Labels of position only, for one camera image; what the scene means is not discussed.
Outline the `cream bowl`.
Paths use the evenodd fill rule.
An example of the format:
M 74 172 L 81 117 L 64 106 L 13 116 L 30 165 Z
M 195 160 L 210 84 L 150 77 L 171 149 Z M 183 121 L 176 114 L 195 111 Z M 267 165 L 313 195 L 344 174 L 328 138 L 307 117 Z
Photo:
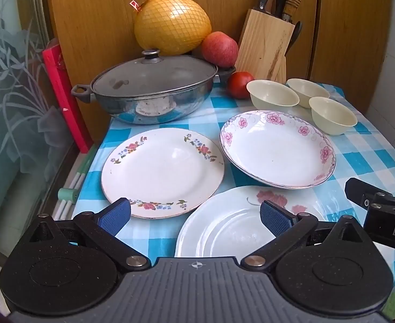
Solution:
M 266 79 L 255 79 L 246 85 L 252 104 L 259 110 L 288 112 L 300 103 L 290 87 Z
M 286 85 L 290 87 L 298 95 L 300 99 L 299 105 L 309 109 L 309 100 L 313 97 L 329 98 L 329 92 L 322 86 L 306 79 L 292 78 L 286 81 Z
M 325 97 L 309 100 L 311 117 L 316 126 L 326 134 L 340 136 L 357 124 L 356 115 L 343 104 Z

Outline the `white plate red carnation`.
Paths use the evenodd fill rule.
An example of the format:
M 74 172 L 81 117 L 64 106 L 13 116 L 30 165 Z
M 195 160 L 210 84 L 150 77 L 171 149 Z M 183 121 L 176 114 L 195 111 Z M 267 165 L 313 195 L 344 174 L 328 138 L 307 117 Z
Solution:
M 180 230 L 175 256 L 234 256 L 240 260 L 272 241 L 274 235 L 260 220 L 260 205 L 265 200 L 293 214 L 308 212 L 327 220 L 311 189 L 235 187 L 209 198 L 188 217 Z

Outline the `blue checkered tablecloth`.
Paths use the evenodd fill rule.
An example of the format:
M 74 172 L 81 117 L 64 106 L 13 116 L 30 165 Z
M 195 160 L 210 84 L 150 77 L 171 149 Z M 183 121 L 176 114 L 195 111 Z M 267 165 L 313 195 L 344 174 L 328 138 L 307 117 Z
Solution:
M 230 117 L 252 108 L 250 102 L 231 99 L 219 84 L 215 84 L 210 96 L 196 112 L 169 123 L 169 126 L 196 131 L 218 143 L 223 124 Z M 345 134 L 331 138 L 337 161 L 333 176 L 310 190 L 319 201 L 321 215 L 330 221 L 343 214 L 351 214 L 359 221 L 365 218 L 365 210 L 347 201 L 344 195 L 344 185 L 350 177 L 356 177 L 395 195 L 395 149 L 360 112 L 355 114 L 357 125 Z M 100 182 L 102 167 L 108 155 L 121 142 L 149 128 L 111 121 L 86 175 L 73 215 L 86 211 L 99 212 L 109 204 Z M 132 218 L 118 233 L 118 237 L 151 260 L 171 257 L 186 218 L 186 215 L 156 220 Z

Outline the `white green drying rack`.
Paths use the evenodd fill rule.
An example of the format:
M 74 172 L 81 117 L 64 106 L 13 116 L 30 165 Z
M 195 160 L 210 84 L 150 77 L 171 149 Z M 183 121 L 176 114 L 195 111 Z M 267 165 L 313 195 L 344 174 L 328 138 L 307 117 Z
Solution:
M 95 154 L 97 153 L 97 145 L 94 144 L 87 154 L 84 155 L 81 164 L 79 165 L 77 172 L 72 178 L 71 182 L 65 187 L 62 187 L 57 192 L 57 199 L 59 205 L 55 207 L 53 212 L 54 220 L 65 220 L 69 214 L 70 209 L 74 206 L 78 200 L 79 193 L 81 191 L 83 182 L 86 175 L 89 172 L 90 166 Z

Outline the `deep plate pink flowers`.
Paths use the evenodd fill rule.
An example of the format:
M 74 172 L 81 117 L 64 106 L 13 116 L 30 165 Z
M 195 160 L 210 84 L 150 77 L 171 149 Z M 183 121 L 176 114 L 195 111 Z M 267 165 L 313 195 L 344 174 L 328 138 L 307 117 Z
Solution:
M 270 110 L 236 114 L 224 123 L 219 139 L 234 166 L 272 187 L 315 187 L 335 171 L 336 154 L 328 137 L 291 114 Z

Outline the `cream bowl back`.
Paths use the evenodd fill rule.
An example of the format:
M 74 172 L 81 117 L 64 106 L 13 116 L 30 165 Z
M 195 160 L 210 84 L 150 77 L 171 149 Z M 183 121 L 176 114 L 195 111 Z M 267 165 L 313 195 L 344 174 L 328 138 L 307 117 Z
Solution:
M 290 87 L 298 95 L 300 99 L 299 105 L 309 109 L 309 100 L 313 97 L 329 98 L 329 92 L 322 86 L 306 79 L 292 78 L 286 81 L 286 85 Z

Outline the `frosted glass door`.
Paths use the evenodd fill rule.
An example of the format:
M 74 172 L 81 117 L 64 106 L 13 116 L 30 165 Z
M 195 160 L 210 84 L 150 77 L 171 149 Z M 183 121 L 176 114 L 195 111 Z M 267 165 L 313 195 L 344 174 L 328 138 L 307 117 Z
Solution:
M 43 0 L 0 0 L 0 252 L 44 204 L 72 136 L 43 61 Z

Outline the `white plate small flowers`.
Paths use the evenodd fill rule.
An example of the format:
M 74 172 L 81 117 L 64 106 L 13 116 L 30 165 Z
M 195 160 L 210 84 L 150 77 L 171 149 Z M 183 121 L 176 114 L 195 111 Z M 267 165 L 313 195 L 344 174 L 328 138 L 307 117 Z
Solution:
M 193 211 L 224 178 L 224 158 L 207 137 L 159 128 L 120 143 L 102 167 L 101 186 L 113 203 L 126 198 L 133 217 L 167 219 Z

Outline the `red tomato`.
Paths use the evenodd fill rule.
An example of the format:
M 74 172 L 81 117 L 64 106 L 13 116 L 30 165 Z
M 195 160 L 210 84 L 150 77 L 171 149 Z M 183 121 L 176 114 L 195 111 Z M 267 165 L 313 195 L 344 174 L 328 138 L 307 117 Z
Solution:
M 234 99 L 248 99 L 249 92 L 247 84 L 254 80 L 254 77 L 248 72 L 235 72 L 227 80 L 227 92 Z

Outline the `wooden knife block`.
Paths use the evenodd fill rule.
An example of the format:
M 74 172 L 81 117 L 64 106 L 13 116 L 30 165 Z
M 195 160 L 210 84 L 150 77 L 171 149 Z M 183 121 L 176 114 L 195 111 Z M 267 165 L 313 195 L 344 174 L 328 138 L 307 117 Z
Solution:
M 236 70 L 255 79 L 275 81 L 294 28 L 271 14 L 250 9 L 240 35 Z

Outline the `steel pot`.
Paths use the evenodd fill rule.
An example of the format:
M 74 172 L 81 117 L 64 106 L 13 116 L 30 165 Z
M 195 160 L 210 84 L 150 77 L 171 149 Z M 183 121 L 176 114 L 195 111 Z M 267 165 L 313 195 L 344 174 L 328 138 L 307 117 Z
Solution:
M 171 94 L 144 96 L 142 98 L 115 98 L 97 95 L 89 85 L 76 85 L 71 94 L 84 103 L 100 104 L 107 114 L 133 125 L 155 125 L 181 119 L 195 112 L 209 97 L 213 87 L 226 85 L 236 68 L 221 68 L 219 82 L 211 79 L 201 85 L 187 87 Z

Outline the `red apple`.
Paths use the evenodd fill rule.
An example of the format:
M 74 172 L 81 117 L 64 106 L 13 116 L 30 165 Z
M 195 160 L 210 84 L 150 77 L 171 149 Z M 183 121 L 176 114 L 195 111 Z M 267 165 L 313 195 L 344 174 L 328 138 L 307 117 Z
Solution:
M 201 44 L 204 59 L 219 68 L 229 68 L 235 65 L 239 47 L 237 42 L 221 31 L 207 35 Z

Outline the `grey pot lid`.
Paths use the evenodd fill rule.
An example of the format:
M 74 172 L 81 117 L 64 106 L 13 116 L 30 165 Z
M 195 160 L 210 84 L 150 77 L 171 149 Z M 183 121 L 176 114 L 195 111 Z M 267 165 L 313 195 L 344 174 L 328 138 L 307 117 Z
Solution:
M 204 83 L 217 72 L 217 66 L 190 55 L 160 56 L 158 50 L 146 50 L 142 58 L 100 74 L 92 90 L 116 98 L 150 96 Z

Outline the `red cutting board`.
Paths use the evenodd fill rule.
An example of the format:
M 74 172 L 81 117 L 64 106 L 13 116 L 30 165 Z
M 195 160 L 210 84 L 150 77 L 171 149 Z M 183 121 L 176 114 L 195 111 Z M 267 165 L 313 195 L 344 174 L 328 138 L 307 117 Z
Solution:
M 80 152 L 87 154 L 94 142 L 86 127 L 78 103 L 71 94 L 72 84 L 67 73 L 59 40 L 57 38 L 52 39 L 47 44 L 42 55 L 60 111 L 69 131 Z

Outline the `yellow pomelo in net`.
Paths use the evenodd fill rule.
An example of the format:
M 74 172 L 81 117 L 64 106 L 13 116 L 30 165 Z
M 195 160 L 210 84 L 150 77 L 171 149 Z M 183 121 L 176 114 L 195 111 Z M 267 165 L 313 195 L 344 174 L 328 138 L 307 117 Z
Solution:
M 135 0 L 135 38 L 144 50 L 158 49 L 161 55 L 181 55 L 197 48 L 212 32 L 204 9 L 193 0 Z

